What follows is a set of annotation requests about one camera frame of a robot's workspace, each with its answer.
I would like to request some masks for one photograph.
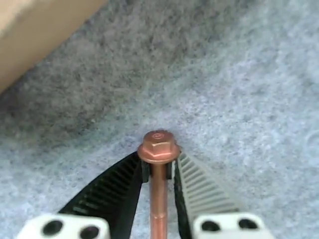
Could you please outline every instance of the bolt head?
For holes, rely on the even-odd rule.
[[[169,163],[180,154],[174,135],[165,130],[148,132],[138,149],[139,157],[148,163]]]

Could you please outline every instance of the cardboard box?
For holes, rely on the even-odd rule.
[[[0,93],[105,3],[106,0],[1,0]]]

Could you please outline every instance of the copper bolt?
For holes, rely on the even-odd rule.
[[[174,161],[179,154],[180,148],[174,135],[165,130],[148,132],[138,148],[139,157],[151,164],[151,239],[167,239],[166,164]]]

